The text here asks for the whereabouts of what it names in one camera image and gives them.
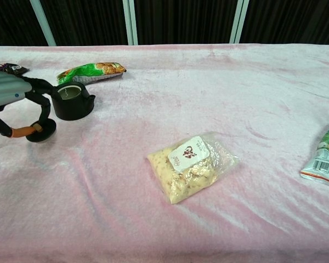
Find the black pleated curtain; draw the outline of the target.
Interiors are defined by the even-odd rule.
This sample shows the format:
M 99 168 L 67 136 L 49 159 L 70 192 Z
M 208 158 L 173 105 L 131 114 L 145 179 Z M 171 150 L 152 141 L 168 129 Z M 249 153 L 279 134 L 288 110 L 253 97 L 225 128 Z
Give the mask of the black pleated curtain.
M 122 0 L 40 0 L 56 45 L 127 45 Z M 139 45 L 229 43 L 237 0 L 134 0 Z M 328 44 L 329 0 L 249 0 L 239 43 Z M 30 0 L 0 0 L 0 45 L 48 46 Z

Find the pink fleece table cloth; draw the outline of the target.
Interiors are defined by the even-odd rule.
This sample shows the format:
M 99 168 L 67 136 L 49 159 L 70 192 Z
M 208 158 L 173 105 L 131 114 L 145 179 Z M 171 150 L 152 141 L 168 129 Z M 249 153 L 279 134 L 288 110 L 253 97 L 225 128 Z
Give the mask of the pink fleece table cloth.
M 329 45 L 0 47 L 56 76 L 118 62 L 95 107 L 34 144 L 0 135 L 0 263 L 329 263 L 329 186 L 301 178 L 329 127 Z M 172 205 L 146 156 L 220 132 L 239 164 Z

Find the dark purple snack packet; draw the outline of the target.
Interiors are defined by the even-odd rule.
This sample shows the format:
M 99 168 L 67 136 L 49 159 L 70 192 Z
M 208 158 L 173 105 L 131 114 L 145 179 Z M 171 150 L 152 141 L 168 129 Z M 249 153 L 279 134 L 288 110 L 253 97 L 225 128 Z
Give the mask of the dark purple snack packet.
M 0 64 L 0 72 L 6 72 L 11 75 L 22 76 L 25 73 L 29 72 L 29 68 L 12 64 L 12 63 L 2 63 Z

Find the white green barcode snack bag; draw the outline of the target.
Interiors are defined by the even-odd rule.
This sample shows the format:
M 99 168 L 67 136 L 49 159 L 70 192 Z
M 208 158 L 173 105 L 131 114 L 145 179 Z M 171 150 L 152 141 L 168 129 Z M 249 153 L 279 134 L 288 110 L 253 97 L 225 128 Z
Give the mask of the white green barcode snack bag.
M 329 129 L 320 140 L 314 157 L 300 171 L 300 176 L 329 185 Z

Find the black lid with wooden knob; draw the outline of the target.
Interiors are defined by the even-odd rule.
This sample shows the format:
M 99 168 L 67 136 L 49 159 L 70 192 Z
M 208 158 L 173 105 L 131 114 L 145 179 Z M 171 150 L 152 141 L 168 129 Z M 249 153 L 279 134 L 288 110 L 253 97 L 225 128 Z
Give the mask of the black lid with wooden knob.
M 34 122 L 31 126 L 37 128 L 40 125 L 41 129 L 26 136 L 26 139 L 30 142 L 43 142 L 49 139 L 56 131 L 56 122 L 53 119 L 46 119 L 43 124 Z

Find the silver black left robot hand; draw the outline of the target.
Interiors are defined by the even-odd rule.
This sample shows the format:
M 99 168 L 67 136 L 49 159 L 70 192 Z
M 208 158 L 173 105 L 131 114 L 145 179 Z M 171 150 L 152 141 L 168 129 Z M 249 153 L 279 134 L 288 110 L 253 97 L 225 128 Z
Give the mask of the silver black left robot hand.
M 9 104 L 28 99 L 41 106 L 41 114 L 37 122 L 43 124 L 49 118 L 51 110 L 50 100 L 44 94 L 51 96 L 53 89 L 54 86 L 44 79 L 0 72 L 0 112 Z M 15 129 L 0 119 L 0 134 L 8 138 L 26 137 L 40 129 L 40 125 L 37 128 L 30 125 Z

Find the white double frame post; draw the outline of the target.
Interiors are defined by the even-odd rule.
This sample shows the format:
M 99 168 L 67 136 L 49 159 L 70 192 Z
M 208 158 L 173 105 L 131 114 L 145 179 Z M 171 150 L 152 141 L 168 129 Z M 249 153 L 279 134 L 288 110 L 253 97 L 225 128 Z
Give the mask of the white double frame post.
M 232 23 L 229 43 L 238 44 L 241 39 L 243 26 L 248 10 L 249 0 L 237 0 L 235 15 Z
M 134 0 L 122 0 L 127 41 L 129 45 L 138 45 L 137 22 Z

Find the clear bag of yellow snacks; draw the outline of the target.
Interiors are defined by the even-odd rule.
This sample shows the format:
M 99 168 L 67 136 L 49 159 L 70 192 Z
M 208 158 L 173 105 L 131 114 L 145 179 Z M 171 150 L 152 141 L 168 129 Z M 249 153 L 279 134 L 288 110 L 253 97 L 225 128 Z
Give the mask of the clear bag of yellow snacks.
M 155 177 L 171 204 L 210 187 L 235 167 L 239 158 L 223 143 L 223 135 L 206 132 L 147 155 Z

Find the slanted white frame post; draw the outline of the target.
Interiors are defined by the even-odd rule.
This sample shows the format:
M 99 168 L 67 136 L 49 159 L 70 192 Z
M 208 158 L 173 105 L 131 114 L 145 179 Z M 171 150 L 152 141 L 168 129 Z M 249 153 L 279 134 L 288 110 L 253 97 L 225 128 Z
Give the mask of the slanted white frame post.
M 35 16 L 38 20 L 38 23 L 40 25 L 40 28 L 43 32 L 43 35 L 46 39 L 46 42 L 48 46 L 50 47 L 56 47 L 56 42 L 53 36 L 53 33 L 50 29 L 49 22 L 47 20 L 47 17 L 45 15 L 44 9 L 41 5 L 40 0 L 30 0 L 31 7 L 35 13 Z

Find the black teapot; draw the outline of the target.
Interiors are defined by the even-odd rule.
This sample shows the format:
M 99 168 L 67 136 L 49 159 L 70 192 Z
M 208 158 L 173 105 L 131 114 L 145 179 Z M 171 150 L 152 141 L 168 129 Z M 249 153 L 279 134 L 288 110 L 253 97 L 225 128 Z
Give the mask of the black teapot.
M 54 87 L 51 98 L 55 114 L 65 121 L 84 118 L 94 108 L 95 95 L 89 94 L 80 82 L 67 82 Z

